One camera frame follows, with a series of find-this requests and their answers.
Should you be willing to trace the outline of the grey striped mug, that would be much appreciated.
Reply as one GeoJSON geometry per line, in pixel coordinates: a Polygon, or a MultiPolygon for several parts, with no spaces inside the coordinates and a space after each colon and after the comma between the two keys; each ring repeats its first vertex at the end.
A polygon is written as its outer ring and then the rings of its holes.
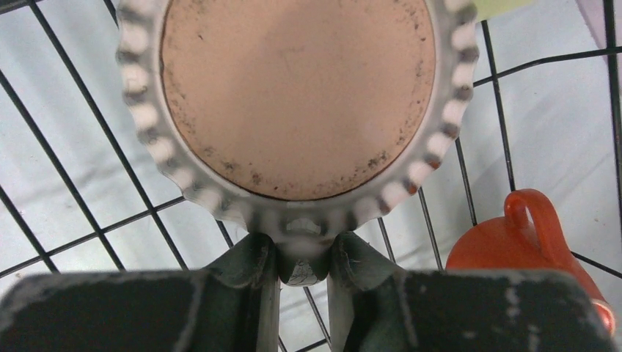
{"type": "Polygon", "coordinates": [[[473,1],[121,1],[122,93],[183,196],[268,235],[286,285],[415,194],[459,135],[473,1]]]}

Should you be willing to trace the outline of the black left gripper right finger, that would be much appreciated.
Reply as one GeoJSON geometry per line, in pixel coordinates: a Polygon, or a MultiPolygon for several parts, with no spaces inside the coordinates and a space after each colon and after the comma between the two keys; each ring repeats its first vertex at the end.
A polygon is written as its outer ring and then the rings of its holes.
{"type": "Polygon", "coordinates": [[[329,257],[334,351],[617,348],[578,282],[559,271],[409,271],[352,232],[329,257]]]}

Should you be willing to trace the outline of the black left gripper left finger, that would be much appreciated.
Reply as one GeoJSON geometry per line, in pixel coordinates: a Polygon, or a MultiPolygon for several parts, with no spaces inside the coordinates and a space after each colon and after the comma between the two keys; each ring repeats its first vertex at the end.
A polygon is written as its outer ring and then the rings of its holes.
{"type": "Polygon", "coordinates": [[[1,300],[1,349],[275,351],[276,258],[250,234],[193,271],[28,276],[1,300]]]}

